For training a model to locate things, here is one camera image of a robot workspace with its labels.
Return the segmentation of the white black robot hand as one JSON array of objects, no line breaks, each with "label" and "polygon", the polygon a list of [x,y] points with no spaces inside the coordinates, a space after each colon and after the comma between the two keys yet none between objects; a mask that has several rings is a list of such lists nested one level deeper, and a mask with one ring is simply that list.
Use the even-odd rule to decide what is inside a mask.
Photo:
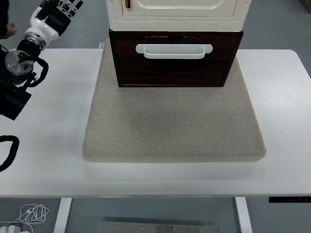
[{"label": "white black robot hand", "polygon": [[71,19],[83,5],[83,1],[44,0],[30,19],[30,28],[24,39],[37,40],[43,45],[58,39],[71,23]]}]

